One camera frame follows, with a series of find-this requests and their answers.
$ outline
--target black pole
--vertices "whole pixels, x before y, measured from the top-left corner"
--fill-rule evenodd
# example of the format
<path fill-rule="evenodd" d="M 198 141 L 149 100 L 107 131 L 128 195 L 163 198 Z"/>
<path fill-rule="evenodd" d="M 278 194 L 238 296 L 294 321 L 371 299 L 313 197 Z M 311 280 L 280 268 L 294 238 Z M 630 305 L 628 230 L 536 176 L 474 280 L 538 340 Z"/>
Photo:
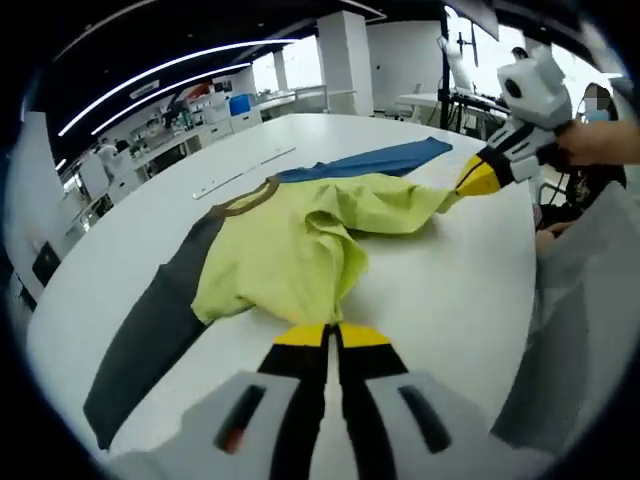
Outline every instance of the black pole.
<path fill-rule="evenodd" d="M 471 24 L 471 46 L 473 47 L 473 63 L 476 64 L 476 68 L 478 68 L 478 44 L 476 42 L 476 30 Z"/>
<path fill-rule="evenodd" d="M 460 127 L 462 127 L 462 104 L 458 104 L 458 120 L 456 123 L 456 133 L 460 133 Z"/>
<path fill-rule="evenodd" d="M 447 27 L 447 12 L 444 10 L 444 4 L 440 8 L 440 33 L 447 41 L 449 40 L 449 29 Z M 438 99 L 442 102 L 440 109 L 440 128 L 447 130 L 447 117 L 449 116 L 449 62 L 447 55 L 442 50 L 442 90 L 438 92 Z"/>

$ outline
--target wall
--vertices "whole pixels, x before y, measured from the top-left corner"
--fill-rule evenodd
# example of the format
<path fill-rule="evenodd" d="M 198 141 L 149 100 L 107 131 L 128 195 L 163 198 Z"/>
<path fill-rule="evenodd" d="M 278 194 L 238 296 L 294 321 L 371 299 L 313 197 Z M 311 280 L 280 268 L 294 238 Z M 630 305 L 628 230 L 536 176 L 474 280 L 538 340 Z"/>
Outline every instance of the wall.
<path fill-rule="evenodd" d="M 108 138 L 111 143 L 115 143 L 116 140 L 123 140 L 129 138 L 129 134 L 132 130 L 144 125 L 144 123 L 151 118 L 154 111 L 157 111 L 160 107 L 166 107 L 173 98 L 176 92 L 163 97 L 162 99 L 149 103 L 142 110 L 134 113 L 130 117 L 125 118 L 120 123 L 116 124 L 104 133 L 98 134 L 96 139 Z"/>
<path fill-rule="evenodd" d="M 256 81 L 253 77 L 253 67 L 245 68 L 244 70 L 234 73 L 229 76 L 231 80 L 231 86 L 233 87 L 233 93 L 256 93 Z"/>
<path fill-rule="evenodd" d="M 44 287 L 31 267 L 46 241 L 51 242 L 54 250 L 61 251 L 57 230 L 63 197 L 45 114 L 27 112 L 7 174 L 4 241 L 16 273 L 36 300 Z"/>
<path fill-rule="evenodd" d="M 440 22 L 412 21 L 369 25 L 373 103 L 376 110 L 395 109 L 399 95 L 422 83 L 435 93 L 442 77 L 442 54 L 436 44 Z"/>
<path fill-rule="evenodd" d="M 244 70 L 235 73 L 233 75 L 216 77 L 215 82 L 219 82 L 223 79 L 231 80 L 233 85 L 233 93 L 256 93 L 256 83 L 253 78 L 253 69 L 245 68 Z M 193 86 L 186 88 L 180 94 L 180 97 L 186 97 L 187 94 L 193 90 Z M 96 139 L 108 138 L 111 143 L 115 143 L 115 140 L 122 140 L 129 137 L 129 134 L 135 128 L 138 128 L 151 118 L 151 115 L 157 111 L 158 108 L 166 107 L 173 96 L 177 93 L 177 90 L 170 93 L 166 97 L 161 98 L 153 103 L 148 104 L 142 110 L 134 113 L 130 117 L 125 118 L 120 123 L 116 124 L 104 133 L 99 134 Z"/>
<path fill-rule="evenodd" d="M 323 84 L 321 62 L 318 55 L 318 41 L 315 35 L 310 35 L 295 43 L 286 45 L 281 53 L 281 56 L 278 53 L 274 55 L 280 90 L 313 87 Z"/>

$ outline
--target white pillar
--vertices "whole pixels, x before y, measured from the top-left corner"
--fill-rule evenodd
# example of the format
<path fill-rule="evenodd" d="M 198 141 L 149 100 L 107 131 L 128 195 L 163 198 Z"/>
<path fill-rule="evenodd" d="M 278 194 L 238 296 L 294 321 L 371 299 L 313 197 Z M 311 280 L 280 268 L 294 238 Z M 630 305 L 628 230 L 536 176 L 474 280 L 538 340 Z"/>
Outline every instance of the white pillar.
<path fill-rule="evenodd" d="M 318 20 L 322 70 L 329 91 L 355 90 L 358 115 L 373 115 L 367 28 L 362 15 L 338 12 Z"/>
<path fill-rule="evenodd" d="M 7 172 L 3 233 L 7 256 L 36 300 L 44 291 L 32 270 L 40 249 L 49 242 L 60 258 L 65 253 L 64 227 L 68 225 L 59 222 L 63 198 L 46 116 L 42 112 L 26 112 Z"/>
<path fill-rule="evenodd" d="M 318 49 L 318 59 L 320 59 L 320 78 L 322 79 L 322 84 L 326 85 L 327 80 L 324 76 L 324 62 L 322 61 L 322 46 L 320 45 L 320 39 L 316 39 L 316 48 Z"/>
<path fill-rule="evenodd" d="M 234 73 L 229 76 L 231 80 L 231 87 L 234 94 L 238 93 L 253 93 L 256 92 L 256 80 L 253 76 L 253 66 L 247 67 L 238 73 Z"/>
<path fill-rule="evenodd" d="M 524 37 L 524 49 L 527 51 L 529 56 L 531 56 L 534 49 L 538 48 L 541 45 L 544 45 L 544 43 L 540 43 L 539 41 L 534 40 L 533 38 Z"/>
<path fill-rule="evenodd" d="M 281 90 L 281 91 L 289 90 L 289 86 L 287 85 L 287 72 L 284 68 L 284 54 L 282 50 L 273 54 L 273 63 L 275 64 L 275 67 L 276 67 L 276 78 L 278 79 L 278 90 Z"/>

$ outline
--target white table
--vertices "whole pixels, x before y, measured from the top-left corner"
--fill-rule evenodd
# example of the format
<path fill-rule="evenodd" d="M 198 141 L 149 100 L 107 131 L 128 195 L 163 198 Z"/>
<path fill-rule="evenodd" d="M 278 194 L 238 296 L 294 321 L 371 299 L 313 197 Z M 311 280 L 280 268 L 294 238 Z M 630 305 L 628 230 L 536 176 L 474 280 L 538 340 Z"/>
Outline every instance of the white table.
<path fill-rule="evenodd" d="M 99 459 L 158 446 L 182 413 L 238 370 L 255 371 L 289 326 L 252 309 L 216 322 L 116 435 L 97 448 L 82 412 L 98 365 L 159 264 L 213 204 L 281 170 L 331 162 L 436 137 L 452 151 L 411 181 L 452 186 L 483 143 L 421 125 L 341 115 L 288 115 L 228 137 L 172 166 L 129 195 L 65 258 L 30 322 L 27 357 L 46 398 Z M 230 178 L 275 151 L 296 149 L 195 201 L 211 179 Z M 411 370 L 428 370 L 494 423 L 518 371 L 534 298 L 534 225 L 529 190 L 465 199 L 411 238 L 369 239 L 369 271 L 344 302 L 345 317 L 388 335 Z M 224 357 L 224 362 L 216 359 Z"/>
<path fill-rule="evenodd" d="M 356 92 L 355 90 L 334 90 L 331 92 L 327 92 L 327 95 L 331 97 L 336 95 L 347 95 L 349 93 L 355 93 L 355 92 Z M 302 95 L 302 98 L 319 97 L 320 95 L 322 95 L 321 92 L 308 92 L 308 93 L 304 93 Z M 265 102 L 259 103 L 256 105 L 256 108 L 260 112 L 264 112 L 267 110 L 284 107 L 285 105 L 289 105 L 295 102 L 295 100 L 296 100 L 296 93 L 291 92 L 281 97 L 273 98 L 271 100 L 267 100 Z"/>
<path fill-rule="evenodd" d="M 472 97 L 473 99 L 479 102 L 485 103 L 489 108 L 491 108 L 492 105 L 495 105 L 496 108 L 498 108 L 498 105 L 495 102 L 492 102 L 491 100 L 489 100 L 488 98 L 480 97 L 478 95 L 470 95 L 470 94 L 468 94 L 467 96 Z M 412 107 L 415 107 L 415 106 L 431 107 L 431 108 L 435 108 L 438 102 L 439 101 L 438 101 L 437 93 L 408 93 L 406 95 L 400 95 L 396 100 L 396 103 L 399 105 L 409 105 Z M 484 112 L 484 110 L 479 110 L 471 106 L 468 108 L 470 108 L 471 110 Z M 492 115 L 497 118 L 502 118 L 502 119 L 507 118 L 508 115 L 502 111 L 504 107 L 499 107 L 499 108 L 500 110 L 493 109 L 491 112 L 489 112 L 489 115 Z"/>

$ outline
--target led light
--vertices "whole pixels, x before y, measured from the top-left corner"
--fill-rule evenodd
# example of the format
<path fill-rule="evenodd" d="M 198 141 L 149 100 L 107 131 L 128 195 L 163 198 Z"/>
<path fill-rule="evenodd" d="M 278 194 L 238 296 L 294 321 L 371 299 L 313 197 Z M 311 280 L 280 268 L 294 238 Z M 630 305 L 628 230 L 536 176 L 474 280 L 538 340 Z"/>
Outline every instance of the led light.
<path fill-rule="evenodd" d="M 67 123 L 62 130 L 60 130 L 58 132 L 58 136 L 59 137 L 64 136 L 64 134 L 67 133 L 71 129 L 71 127 L 73 127 L 76 123 L 78 123 L 87 113 L 89 113 L 91 110 L 96 108 L 98 105 L 100 105 L 102 102 L 104 102 L 107 98 L 115 95 L 120 90 L 123 90 L 123 89 L 127 88 L 129 85 L 137 82 L 138 80 L 140 80 L 140 79 L 142 79 L 144 77 L 148 77 L 149 75 L 152 75 L 152 74 L 154 74 L 156 72 L 159 72 L 160 70 L 163 70 L 163 69 L 165 69 L 167 67 L 170 67 L 172 65 L 176 65 L 176 64 L 181 63 L 181 62 L 185 62 L 187 60 L 191 60 L 192 58 L 201 57 L 202 55 L 208 55 L 210 53 L 222 52 L 222 51 L 225 51 L 225 50 L 233 50 L 235 48 L 254 47 L 254 46 L 257 46 L 257 45 L 289 44 L 289 43 L 293 43 L 295 41 L 296 41 L 296 39 L 255 40 L 255 41 L 252 41 L 252 42 L 242 42 L 242 43 L 234 43 L 234 44 L 231 44 L 231 45 L 223 45 L 222 47 L 214 47 L 214 48 L 209 48 L 207 50 L 201 50 L 199 52 L 191 53 L 189 55 L 185 55 L 184 57 L 176 58 L 176 59 L 171 60 L 169 62 L 163 63 L 162 65 L 158 65 L 157 67 L 153 67 L 152 69 L 147 70 L 146 72 L 142 72 L 140 75 L 136 75 L 135 77 L 130 78 L 129 80 L 127 80 L 124 83 L 121 83 L 117 87 L 112 88 L 107 93 L 102 95 L 100 98 L 95 100 L 93 103 L 91 103 L 90 105 L 85 107 L 84 110 L 82 110 L 78 115 L 73 117 L 73 119 L 69 123 Z"/>
<path fill-rule="evenodd" d="M 210 77 L 210 76 L 216 75 L 218 73 L 228 72 L 229 70 L 235 70 L 235 69 L 238 69 L 238 68 L 244 68 L 244 67 L 248 67 L 250 65 L 251 65 L 250 63 L 241 63 L 239 65 L 234 65 L 232 67 L 220 68 L 218 70 L 213 70 L 211 72 L 203 73 L 202 75 L 196 75 L 195 77 L 187 78 L 186 80 L 183 80 L 183 81 L 178 82 L 178 83 L 174 83 L 173 85 L 170 85 L 170 86 L 168 86 L 166 88 L 163 88 L 162 90 L 158 90 L 157 92 L 152 93 L 148 97 L 145 97 L 142 100 L 138 100 L 133 105 L 128 106 L 127 108 L 125 108 L 120 113 L 118 113 L 118 114 L 114 115 L 113 117 L 111 117 L 109 120 L 107 120 L 102 125 L 100 125 L 98 128 L 96 128 L 93 132 L 91 132 L 91 135 L 95 135 L 97 132 L 102 130 L 104 127 L 106 127 L 107 125 L 113 123 L 115 120 L 120 118 L 122 115 L 124 115 L 124 114 L 130 112 L 131 110 L 133 110 L 134 108 L 142 105 L 146 101 L 151 100 L 152 98 L 155 98 L 158 95 L 162 95 L 163 93 L 167 93 L 169 90 L 173 90 L 174 88 L 179 87 L 180 85 L 184 85 L 186 83 L 192 82 L 193 80 L 197 80 L 199 78 Z"/>

